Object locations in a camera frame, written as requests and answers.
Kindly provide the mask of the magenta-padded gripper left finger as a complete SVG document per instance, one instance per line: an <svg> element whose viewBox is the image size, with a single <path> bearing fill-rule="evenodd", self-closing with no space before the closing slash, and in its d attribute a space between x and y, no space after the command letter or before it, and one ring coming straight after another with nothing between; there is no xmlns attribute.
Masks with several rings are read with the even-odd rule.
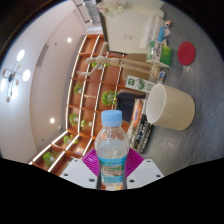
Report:
<svg viewBox="0 0 224 224"><path fill-rule="evenodd" d="M100 164L94 149L83 158L73 158L60 174L60 177L78 186L96 189L100 174Z"/></svg>

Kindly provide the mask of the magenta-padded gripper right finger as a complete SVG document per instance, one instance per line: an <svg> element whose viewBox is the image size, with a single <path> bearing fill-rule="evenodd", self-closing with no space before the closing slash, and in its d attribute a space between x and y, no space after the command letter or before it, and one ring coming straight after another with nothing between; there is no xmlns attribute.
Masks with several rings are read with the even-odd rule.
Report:
<svg viewBox="0 0 224 224"><path fill-rule="evenodd" d="M126 188L135 189L164 177L152 159L143 159L130 149L125 164Z"/></svg>

